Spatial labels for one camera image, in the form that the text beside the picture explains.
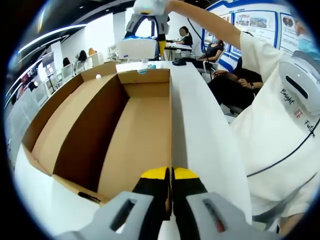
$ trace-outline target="face mask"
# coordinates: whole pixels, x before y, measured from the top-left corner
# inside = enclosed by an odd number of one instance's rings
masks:
[[[301,52],[308,54],[320,64],[320,51],[310,37],[300,34],[298,36],[298,47]]]

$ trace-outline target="cardboard box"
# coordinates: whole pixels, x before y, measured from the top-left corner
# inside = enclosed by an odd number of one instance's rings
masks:
[[[117,74],[109,62],[56,91],[22,147],[35,168],[106,203],[132,191],[143,172],[171,166],[171,133],[170,70]]]

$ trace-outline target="display board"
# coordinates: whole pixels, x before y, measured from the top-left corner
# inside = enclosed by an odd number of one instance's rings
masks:
[[[289,55],[298,50],[298,37],[296,35],[296,25],[294,18],[286,13],[280,12],[281,20],[281,35],[280,35],[280,50],[283,50]]]
[[[213,42],[214,34],[204,30],[204,45],[207,47],[210,43]]]
[[[234,16],[235,16],[234,13],[227,13],[227,14],[221,15],[220,17],[223,18],[224,20],[226,20],[227,22],[234,24]],[[229,43],[225,42],[224,43],[224,49],[225,49],[224,52],[225,53],[230,52],[230,47],[231,47],[231,45]]]
[[[233,24],[234,23],[234,13],[226,13],[226,14],[223,14],[223,15],[220,15],[219,17],[221,17],[222,19],[226,20],[227,22]],[[208,46],[209,44],[211,43],[214,43],[216,41],[216,37],[213,33],[207,31],[207,30],[204,30],[204,36],[203,37],[203,40],[204,40],[204,46]],[[230,52],[230,44],[229,43],[224,43],[224,49],[225,49],[225,52]]]
[[[278,16],[275,11],[249,10],[239,11],[234,14],[234,26],[242,32],[249,32],[255,38],[277,45]],[[230,52],[236,56],[241,55],[241,51],[232,46]]]

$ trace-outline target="computer screen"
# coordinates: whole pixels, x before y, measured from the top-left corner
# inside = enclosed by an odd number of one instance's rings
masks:
[[[54,61],[54,53],[50,52],[42,57],[43,66],[50,65]]]

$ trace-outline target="white table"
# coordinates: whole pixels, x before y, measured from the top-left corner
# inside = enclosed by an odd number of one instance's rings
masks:
[[[103,61],[103,56],[101,52],[96,52],[95,54],[92,54],[90,56],[88,56],[88,60],[91,59],[92,60],[92,66],[96,67],[99,66],[101,64],[104,64]]]
[[[192,47],[183,44],[167,42],[164,48],[164,59],[174,61],[176,59],[177,51],[192,51]]]
[[[208,192],[221,194],[244,211],[251,223],[249,187],[236,138],[205,81],[189,62],[185,66],[150,63],[170,69],[172,165],[195,172]],[[139,62],[118,64],[116,69],[124,72],[137,67]],[[53,236],[83,228],[99,207],[33,168],[21,147],[15,180],[28,208]],[[179,239],[174,216],[162,223],[158,239]]]

